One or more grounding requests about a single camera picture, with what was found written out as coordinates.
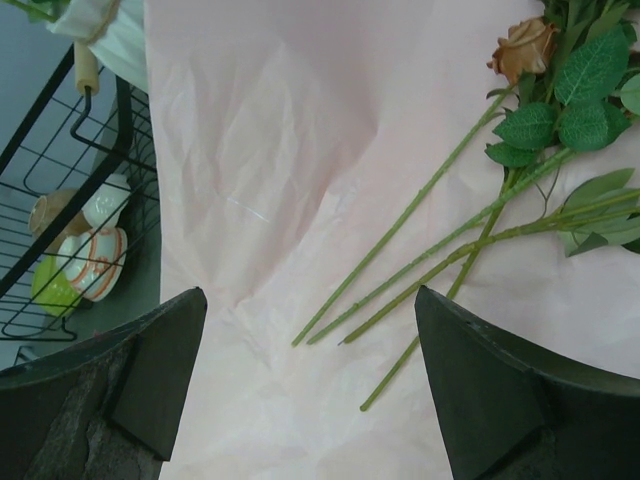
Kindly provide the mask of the pink wrapping paper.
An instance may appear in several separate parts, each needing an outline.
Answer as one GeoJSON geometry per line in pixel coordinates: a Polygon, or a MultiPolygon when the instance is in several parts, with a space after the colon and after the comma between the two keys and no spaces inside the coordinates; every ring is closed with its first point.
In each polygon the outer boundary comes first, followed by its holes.
{"type": "Polygon", "coordinates": [[[207,318],[165,479],[447,479],[416,336],[426,261],[316,344],[295,338],[504,81],[537,1],[149,1],[161,296],[207,318]]]}

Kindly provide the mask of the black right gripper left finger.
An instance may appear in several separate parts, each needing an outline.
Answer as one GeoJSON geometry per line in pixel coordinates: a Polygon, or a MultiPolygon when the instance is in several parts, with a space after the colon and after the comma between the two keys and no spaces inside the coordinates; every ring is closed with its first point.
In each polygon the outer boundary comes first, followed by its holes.
{"type": "Polygon", "coordinates": [[[4,479],[156,479],[170,460],[204,329],[192,288],[1,373],[4,479]]]}

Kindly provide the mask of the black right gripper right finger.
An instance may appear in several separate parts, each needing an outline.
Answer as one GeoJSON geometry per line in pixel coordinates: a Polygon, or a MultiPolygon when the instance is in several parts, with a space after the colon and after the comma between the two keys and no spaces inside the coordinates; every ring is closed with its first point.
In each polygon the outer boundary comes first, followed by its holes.
{"type": "Polygon", "coordinates": [[[454,478],[638,478],[637,379],[543,348],[426,286],[414,307],[454,478]]]}

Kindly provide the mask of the mixed artificial flower bunch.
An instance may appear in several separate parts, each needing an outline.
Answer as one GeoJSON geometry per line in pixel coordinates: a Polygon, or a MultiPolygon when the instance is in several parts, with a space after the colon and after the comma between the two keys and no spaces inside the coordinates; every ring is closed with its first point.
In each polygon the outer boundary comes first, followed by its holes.
{"type": "Polygon", "coordinates": [[[421,264],[445,247],[450,255],[422,276],[428,282],[452,264],[460,271],[454,298],[481,251],[501,240],[558,232],[570,254],[639,239],[639,193],[628,171],[578,187],[554,211],[497,232],[507,204],[584,153],[603,150],[639,119],[639,31],[635,1],[548,1],[543,13],[512,25],[497,41],[488,67],[505,79],[488,93],[489,107],[466,133],[490,128],[486,157],[501,167],[497,197],[415,258],[421,264]]]}

